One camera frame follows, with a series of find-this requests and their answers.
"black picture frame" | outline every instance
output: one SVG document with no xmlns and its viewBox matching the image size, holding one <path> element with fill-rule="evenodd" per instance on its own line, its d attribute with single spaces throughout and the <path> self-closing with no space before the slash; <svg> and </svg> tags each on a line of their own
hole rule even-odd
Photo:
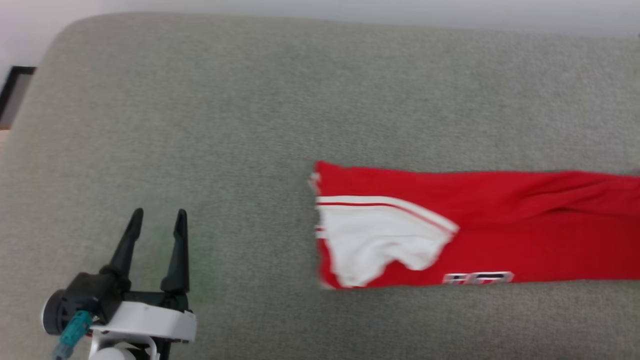
<svg viewBox="0 0 640 360">
<path fill-rule="evenodd" d="M 13 89 L 15 88 L 16 82 L 18 82 L 18 77 L 20 77 L 20 75 L 33 75 L 35 72 L 36 72 L 35 67 L 30 67 L 30 66 L 11 67 L 11 70 L 9 71 L 9 74 L 6 76 L 6 79 L 4 81 L 2 92 L 0 93 L 0 119 L 2 119 L 4 110 L 6 109 L 6 106 L 9 103 L 9 99 L 11 99 L 11 94 L 13 93 Z"/>
</svg>

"folded shirt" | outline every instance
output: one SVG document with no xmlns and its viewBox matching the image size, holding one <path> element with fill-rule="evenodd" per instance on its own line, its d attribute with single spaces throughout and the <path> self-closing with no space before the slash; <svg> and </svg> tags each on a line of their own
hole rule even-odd
<svg viewBox="0 0 640 360">
<path fill-rule="evenodd" d="M 311 183 L 328 288 L 640 279 L 640 177 L 319 161 Z"/>
</svg>

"printed number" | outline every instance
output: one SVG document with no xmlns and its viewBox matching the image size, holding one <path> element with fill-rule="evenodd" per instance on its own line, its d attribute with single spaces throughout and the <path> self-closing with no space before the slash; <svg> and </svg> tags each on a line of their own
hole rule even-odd
<svg viewBox="0 0 640 360">
<path fill-rule="evenodd" d="M 445 274 L 443 284 L 497 284 L 499 282 L 511 282 L 513 273 L 509 271 L 498 272 L 472 272 Z"/>
</svg>

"gray fabric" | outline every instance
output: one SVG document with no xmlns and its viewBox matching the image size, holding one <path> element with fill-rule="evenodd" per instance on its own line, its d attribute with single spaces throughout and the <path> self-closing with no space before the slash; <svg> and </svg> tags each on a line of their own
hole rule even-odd
<svg viewBox="0 0 640 360">
<path fill-rule="evenodd" d="M 109 260 L 138 206 L 138 290 L 158 289 L 189 213 L 200 326 L 172 359 L 639 357 L 637 282 L 320 290 L 305 182 L 314 160 L 637 169 L 637 47 L 219 15 L 75 23 L 0 158 L 1 357 L 47 358 L 41 305 Z"/>
</svg>

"red shirt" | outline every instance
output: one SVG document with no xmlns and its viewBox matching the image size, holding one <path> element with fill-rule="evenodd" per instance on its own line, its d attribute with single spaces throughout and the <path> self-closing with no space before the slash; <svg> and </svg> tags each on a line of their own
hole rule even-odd
<svg viewBox="0 0 640 360">
<path fill-rule="evenodd" d="M 366 287 L 640 279 L 640 178 L 589 172 L 416 173 L 316 165 L 319 195 L 393 197 L 460 230 L 437 261 L 394 261 Z M 319 239 L 321 278 L 342 286 Z"/>
</svg>

